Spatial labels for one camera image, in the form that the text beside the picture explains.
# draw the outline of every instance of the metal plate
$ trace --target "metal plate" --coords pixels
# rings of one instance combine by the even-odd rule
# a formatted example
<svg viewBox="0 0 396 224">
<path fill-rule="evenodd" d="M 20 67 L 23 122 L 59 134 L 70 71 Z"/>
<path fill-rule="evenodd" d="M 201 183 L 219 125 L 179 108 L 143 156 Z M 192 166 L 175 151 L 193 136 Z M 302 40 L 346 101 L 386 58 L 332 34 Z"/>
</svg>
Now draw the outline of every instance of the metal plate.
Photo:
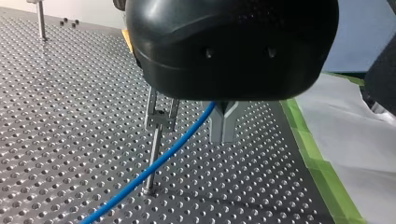
<svg viewBox="0 0 396 224">
<path fill-rule="evenodd" d="M 121 37 L 0 17 L 0 222 L 78 223 L 149 164 L 149 86 Z M 160 106 L 170 107 L 159 97 Z M 200 116 L 182 101 L 171 146 Z M 278 103 L 251 103 L 232 144 L 208 125 L 102 223 L 332 223 Z"/>
</svg>

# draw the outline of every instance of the white wall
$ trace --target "white wall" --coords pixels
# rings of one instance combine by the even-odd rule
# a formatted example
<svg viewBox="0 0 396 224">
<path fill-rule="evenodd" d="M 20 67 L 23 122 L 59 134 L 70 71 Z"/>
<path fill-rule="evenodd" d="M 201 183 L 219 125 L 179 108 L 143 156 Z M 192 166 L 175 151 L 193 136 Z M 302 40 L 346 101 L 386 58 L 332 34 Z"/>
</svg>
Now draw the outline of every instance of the white wall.
<svg viewBox="0 0 396 224">
<path fill-rule="evenodd" d="M 45 0 L 44 13 L 48 16 L 66 17 L 71 20 L 124 28 L 122 12 L 112 0 Z M 35 12 L 35 5 L 26 0 L 0 0 L 0 7 Z"/>
</svg>

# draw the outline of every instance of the metal post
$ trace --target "metal post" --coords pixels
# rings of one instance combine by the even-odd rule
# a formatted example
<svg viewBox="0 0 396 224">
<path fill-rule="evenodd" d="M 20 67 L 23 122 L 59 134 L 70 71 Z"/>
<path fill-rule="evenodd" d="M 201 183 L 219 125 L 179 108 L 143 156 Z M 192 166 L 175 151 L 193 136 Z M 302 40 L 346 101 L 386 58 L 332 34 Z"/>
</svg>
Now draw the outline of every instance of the metal post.
<svg viewBox="0 0 396 224">
<path fill-rule="evenodd" d="M 38 15 L 38 32 L 40 33 L 40 37 L 42 40 L 47 40 L 46 38 L 46 27 L 44 23 L 44 9 L 43 2 L 37 2 L 37 15 Z"/>
<path fill-rule="evenodd" d="M 160 124 L 160 125 L 157 125 L 157 128 L 155 129 L 149 165 L 152 165 L 152 163 L 154 163 L 158 159 L 162 135 L 163 135 L 163 126 Z M 143 193 L 152 194 L 152 189 L 154 186 L 154 176 L 155 176 L 155 173 L 148 177 L 146 187 L 143 188 Z"/>
</svg>

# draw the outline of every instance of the gray surface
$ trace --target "gray surface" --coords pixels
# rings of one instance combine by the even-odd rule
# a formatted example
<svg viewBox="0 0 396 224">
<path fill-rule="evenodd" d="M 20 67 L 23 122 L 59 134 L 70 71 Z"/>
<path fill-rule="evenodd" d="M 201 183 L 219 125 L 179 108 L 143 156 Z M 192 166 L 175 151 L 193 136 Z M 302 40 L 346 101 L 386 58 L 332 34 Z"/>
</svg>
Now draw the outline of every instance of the gray surface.
<svg viewBox="0 0 396 224">
<path fill-rule="evenodd" d="M 367 72 L 396 33 L 387 0 L 338 0 L 337 36 L 324 64 L 329 72 Z"/>
<path fill-rule="evenodd" d="M 121 37 L 49 25 L 43 46 L 35 22 L 0 15 L 0 221 L 78 223 L 148 166 L 149 86 Z M 201 113 L 182 101 L 160 151 Z M 251 103 L 234 143 L 208 132 L 158 171 L 154 197 L 138 189 L 102 223 L 332 223 L 278 103 Z"/>
</svg>

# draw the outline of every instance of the green tape strip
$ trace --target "green tape strip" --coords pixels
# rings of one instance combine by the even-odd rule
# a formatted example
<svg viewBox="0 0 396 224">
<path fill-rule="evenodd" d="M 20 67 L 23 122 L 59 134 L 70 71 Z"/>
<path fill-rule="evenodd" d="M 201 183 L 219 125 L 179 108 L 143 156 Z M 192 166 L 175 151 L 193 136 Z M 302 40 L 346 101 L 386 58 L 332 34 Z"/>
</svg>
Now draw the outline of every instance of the green tape strip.
<svg viewBox="0 0 396 224">
<path fill-rule="evenodd" d="M 329 73 L 329 72 L 322 72 L 322 74 L 327 74 L 327 75 L 331 75 L 331 76 L 335 76 L 335 77 L 343 77 L 343 78 L 348 79 L 350 82 L 353 82 L 359 86 L 364 86 L 364 80 L 360 79 L 358 77 L 349 77 L 349 76 L 344 76 L 344 75 Z"/>
<path fill-rule="evenodd" d="M 303 114 L 294 99 L 281 102 L 291 131 L 319 193 L 336 224 L 365 224 L 332 165 L 323 160 Z"/>
</svg>

